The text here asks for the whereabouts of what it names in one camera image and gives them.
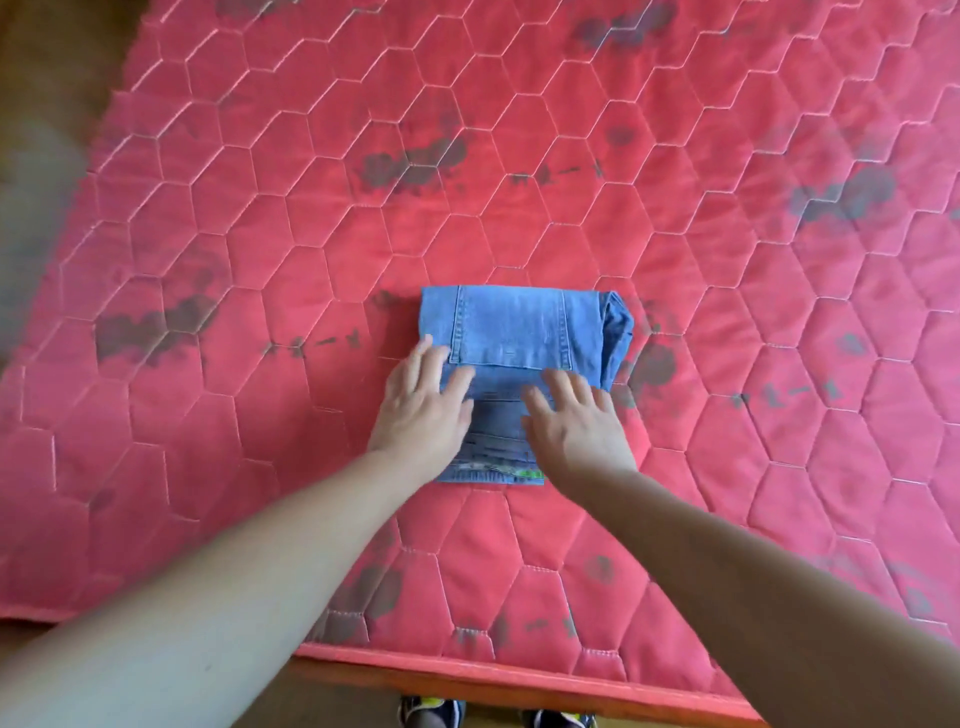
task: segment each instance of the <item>forearm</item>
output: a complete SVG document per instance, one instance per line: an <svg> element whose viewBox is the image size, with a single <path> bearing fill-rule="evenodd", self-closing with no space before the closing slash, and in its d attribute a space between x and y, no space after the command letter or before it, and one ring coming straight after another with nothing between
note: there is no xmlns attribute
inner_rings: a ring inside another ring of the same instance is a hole
<svg viewBox="0 0 960 728"><path fill-rule="evenodd" d="M368 455L225 532L4 665L0 726L230 725L419 486Z"/></svg>
<svg viewBox="0 0 960 728"><path fill-rule="evenodd" d="M960 653L870 597L642 475L578 491L775 728L960 722Z"/></svg>

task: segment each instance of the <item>denim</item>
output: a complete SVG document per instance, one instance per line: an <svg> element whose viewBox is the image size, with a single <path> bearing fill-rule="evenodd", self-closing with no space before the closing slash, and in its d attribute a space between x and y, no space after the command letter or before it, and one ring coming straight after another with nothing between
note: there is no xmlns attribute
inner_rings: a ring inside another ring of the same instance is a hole
<svg viewBox="0 0 960 728"><path fill-rule="evenodd" d="M423 289L420 336L446 344L442 386L453 371L472 365L467 392L473 421L464 444L438 480L542 485L520 417L520 393L539 386L543 369L583 375L608 392L630 348L634 317L616 293L562 291L498 285L451 285Z"/></svg>

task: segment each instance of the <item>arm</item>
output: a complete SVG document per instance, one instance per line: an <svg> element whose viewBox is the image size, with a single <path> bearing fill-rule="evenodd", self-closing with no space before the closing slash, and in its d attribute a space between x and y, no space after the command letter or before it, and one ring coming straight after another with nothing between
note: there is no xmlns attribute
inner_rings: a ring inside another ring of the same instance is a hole
<svg viewBox="0 0 960 728"><path fill-rule="evenodd" d="M636 471L610 395L544 375L525 395L540 467L650 572L775 728L960 724L960 653L872 598Z"/></svg>
<svg viewBox="0 0 960 728"><path fill-rule="evenodd" d="M0 667L0 726L233 723L376 529L463 442L472 370L440 394L446 350L429 345L391 374L366 455Z"/></svg>

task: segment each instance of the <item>shoe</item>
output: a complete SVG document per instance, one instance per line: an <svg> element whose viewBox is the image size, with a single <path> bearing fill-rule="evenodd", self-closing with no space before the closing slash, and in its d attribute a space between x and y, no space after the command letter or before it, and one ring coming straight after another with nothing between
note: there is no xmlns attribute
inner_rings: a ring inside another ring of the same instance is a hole
<svg viewBox="0 0 960 728"><path fill-rule="evenodd" d="M467 715L467 702L466 700L444 700L441 697L403 695L396 709L396 719L400 727L406 726L407 720L417 711L435 713L444 722L446 728L460 728Z"/></svg>
<svg viewBox="0 0 960 728"><path fill-rule="evenodd" d="M590 713L520 711L524 728L596 728L597 717Z"/></svg>

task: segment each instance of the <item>right hand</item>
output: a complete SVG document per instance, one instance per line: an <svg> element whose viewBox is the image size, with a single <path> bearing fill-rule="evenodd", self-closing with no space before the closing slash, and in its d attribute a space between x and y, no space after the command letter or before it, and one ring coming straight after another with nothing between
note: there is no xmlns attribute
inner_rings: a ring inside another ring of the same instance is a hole
<svg viewBox="0 0 960 728"><path fill-rule="evenodd" d="M556 411L543 392L528 387L523 418L530 447L551 483L571 500L597 478L636 473L636 460L616 417L610 393L591 387L581 375L547 369L543 381Z"/></svg>

